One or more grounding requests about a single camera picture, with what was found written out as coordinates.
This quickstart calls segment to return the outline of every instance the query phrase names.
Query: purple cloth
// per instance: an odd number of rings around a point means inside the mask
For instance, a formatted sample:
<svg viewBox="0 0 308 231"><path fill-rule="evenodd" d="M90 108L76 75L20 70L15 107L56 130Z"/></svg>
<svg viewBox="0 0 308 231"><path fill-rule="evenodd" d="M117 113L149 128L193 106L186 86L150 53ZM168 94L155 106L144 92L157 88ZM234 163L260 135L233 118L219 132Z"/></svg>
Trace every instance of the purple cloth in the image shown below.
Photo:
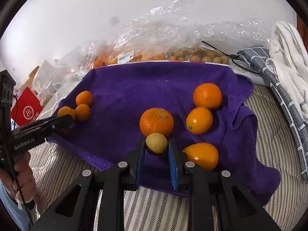
<svg viewBox="0 0 308 231"><path fill-rule="evenodd" d="M192 96L201 83L214 83L223 94L222 106L213 111L213 126L204 135L185 127L195 108ZM253 91L250 79L225 66L204 63L149 62L107 66L91 70L61 101L59 108L76 108L76 96L93 94L91 117L71 125L71 136L48 138L100 170L122 161L143 137L142 113L154 107L168 110L175 122L171 135L180 150L200 142L213 144L219 152L218 170L228 170L255 198L266 204L280 183L279 172L262 165L256 157L257 118L243 105ZM141 185L173 192L168 156L146 152Z"/></svg>

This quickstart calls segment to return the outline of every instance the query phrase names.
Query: red box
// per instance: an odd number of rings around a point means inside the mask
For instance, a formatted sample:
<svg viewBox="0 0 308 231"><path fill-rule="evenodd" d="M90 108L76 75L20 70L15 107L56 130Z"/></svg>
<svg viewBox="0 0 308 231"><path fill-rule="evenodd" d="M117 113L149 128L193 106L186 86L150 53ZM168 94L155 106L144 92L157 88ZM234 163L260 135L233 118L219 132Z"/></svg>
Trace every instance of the red box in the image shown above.
<svg viewBox="0 0 308 231"><path fill-rule="evenodd" d="M16 105L11 111L11 118L15 119ZM38 98L33 94L31 89L25 88L21 96L18 98L17 115L15 122L19 126L34 122L39 116L43 107L40 105Z"/></svg>

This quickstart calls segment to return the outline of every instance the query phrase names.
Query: light blue sleeve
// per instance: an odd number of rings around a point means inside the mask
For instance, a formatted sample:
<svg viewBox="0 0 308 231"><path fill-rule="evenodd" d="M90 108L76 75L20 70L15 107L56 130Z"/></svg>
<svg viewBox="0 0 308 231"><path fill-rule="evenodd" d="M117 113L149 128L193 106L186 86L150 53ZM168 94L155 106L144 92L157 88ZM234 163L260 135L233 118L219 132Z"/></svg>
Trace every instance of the light blue sleeve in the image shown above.
<svg viewBox="0 0 308 231"><path fill-rule="evenodd" d="M17 224L17 226L22 231L29 231L30 221L27 213L24 210L18 209L17 204L13 202L13 200L8 195L6 189L4 188L1 182L0 182L0 198L5 208L7 209L8 213Z"/></svg>

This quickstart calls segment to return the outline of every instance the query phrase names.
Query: white towel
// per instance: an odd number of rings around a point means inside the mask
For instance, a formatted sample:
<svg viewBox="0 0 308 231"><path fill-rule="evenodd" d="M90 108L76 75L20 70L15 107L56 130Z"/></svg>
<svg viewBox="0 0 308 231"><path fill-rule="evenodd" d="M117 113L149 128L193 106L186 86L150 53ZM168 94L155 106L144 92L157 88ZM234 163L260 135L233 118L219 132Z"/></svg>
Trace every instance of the white towel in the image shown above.
<svg viewBox="0 0 308 231"><path fill-rule="evenodd" d="M267 68L289 93L304 122L308 123L308 54L296 28L275 23L269 43Z"/></svg>

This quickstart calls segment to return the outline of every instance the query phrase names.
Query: cable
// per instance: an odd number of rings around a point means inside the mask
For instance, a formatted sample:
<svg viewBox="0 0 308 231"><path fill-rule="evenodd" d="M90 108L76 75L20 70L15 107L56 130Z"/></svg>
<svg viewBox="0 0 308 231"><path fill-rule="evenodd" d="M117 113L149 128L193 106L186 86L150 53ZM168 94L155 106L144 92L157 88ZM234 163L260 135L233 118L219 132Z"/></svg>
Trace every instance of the cable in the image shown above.
<svg viewBox="0 0 308 231"><path fill-rule="evenodd" d="M26 201L25 201L25 198L24 198L23 193L22 193L22 191L21 191L21 186L20 186L19 181L18 181L18 179L17 179L16 171L15 171L14 166L13 166L13 164L12 164L13 162L11 161L10 156L9 156L7 138L6 138L6 136L5 136L5 133L4 133L3 128L2 128L1 126L0 126L0 131L1 131L2 139L3 139L3 144L4 144L3 146L4 146L4 149L5 149L5 151L7 152L7 160L9 161L9 166L10 166L11 172L12 172L12 174L13 174L14 180L16 181L16 185L17 185L18 191L19 191L19 193L20 193L21 199L22 199L22 201L23 201L23 205L24 205L24 207L25 207L25 209L26 209L27 215L28 215L28 217L29 217L30 224L31 224L31 226L33 226L33 221L32 221L32 219L31 219L31 215L30 215L29 209L28 209L28 207L26 206Z"/></svg>
<svg viewBox="0 0 308 231"><path fill-rule="evenodd" d="M15 112L15 118L14 118L14 129L15 129L15 124L16 124L16 116L17 116L17 108L18 108L18 100L17 100L17 96L13 95L13 97L16 100L16 112Z"/></svg>
<svg viewBox="0 0 308 231"><path fill-rule="evenodd" d="M210 45L209 43L207 43L207 42L205 42L205 41L201 41L201 42L203 42L203 43L205 43L206 45L212 47L213 49L218 50L219 52L223 53L225 56L230 57L230 58L231 58L231 61L232 61L236 66L238 66L238 67L240 67L240 68L242 68L242 69L244 69L244 70L246 70L246 71L248 71L248 72L251 72L251 73L253 73L253 74L261 75L261 74L260 74L259 72L257 72L257 71L248 69L248 68L246 68L246 67L244 67L244 66L242 66L242 65L237 64L237 63L235 62L235 60L244 62L244 61L241 59L241 57L240 57L239 55L228 55L228 54L222 52L222 51L219 50L218 48L216 48L216 47Z"/></svg>

